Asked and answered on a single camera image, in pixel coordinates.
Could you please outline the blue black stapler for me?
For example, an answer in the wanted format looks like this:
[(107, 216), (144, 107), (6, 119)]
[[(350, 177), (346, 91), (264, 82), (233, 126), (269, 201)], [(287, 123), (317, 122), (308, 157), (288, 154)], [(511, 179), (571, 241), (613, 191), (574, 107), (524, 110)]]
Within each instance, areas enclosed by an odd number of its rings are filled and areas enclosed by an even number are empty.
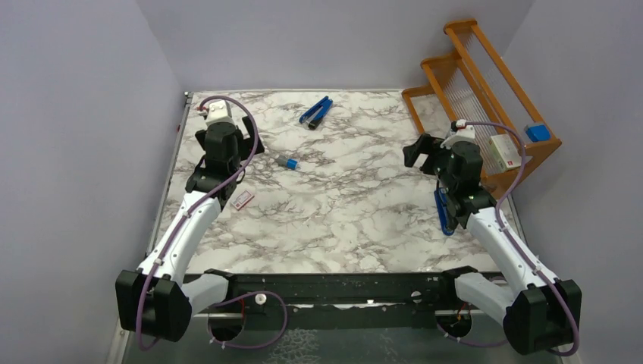
[(299, 123), (305, 124), (310, 130), (316, 130), (332, 105), (333, 100), (325, 96), (300, 116)]

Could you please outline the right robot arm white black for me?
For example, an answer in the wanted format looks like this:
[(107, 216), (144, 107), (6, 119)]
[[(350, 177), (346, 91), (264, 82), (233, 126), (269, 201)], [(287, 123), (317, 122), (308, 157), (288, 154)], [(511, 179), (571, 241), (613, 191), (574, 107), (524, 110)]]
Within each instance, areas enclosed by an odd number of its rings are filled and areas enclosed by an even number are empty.
[(505, 278), (498, 286), (471, 268), (458, 268), (438, 287), (439, 302), (455, 309), (471, 303), (500, 324), (510, 346), (522, 355), (547, 350), (566, 355), (579, 348), (582, 292), (573, 280), (562, 281), (533, 254), (508, 224), (500, 203), (481, 185), (479, 147), (458, 141), (443, 147), (441, 138), (422, 134), (403, 147), (404, 165), (420, 155), (425, 174), (434, 175), (445, 197), (447, 229), (467, 230), (487, 251)]

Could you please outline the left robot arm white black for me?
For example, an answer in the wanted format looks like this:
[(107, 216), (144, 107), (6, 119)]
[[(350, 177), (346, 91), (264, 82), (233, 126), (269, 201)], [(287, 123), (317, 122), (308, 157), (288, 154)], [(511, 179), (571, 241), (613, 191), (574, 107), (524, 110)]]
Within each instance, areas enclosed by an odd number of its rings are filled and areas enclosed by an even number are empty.
[(196, 132), (204, 152), (188, 177), (177, 214), (152, 252), (115, 282), (121, 327), (176, 342), (192, 317), (214, 305), (226, 312), (237, 305), (238, 291), (223, 273), (206, 272), (185, 282), (187, 266), (206, 231), (223, 212), (237, 187), (237, 178), (264, 147), (256, 122), (242, 119), (243, 135), (229, 117)]

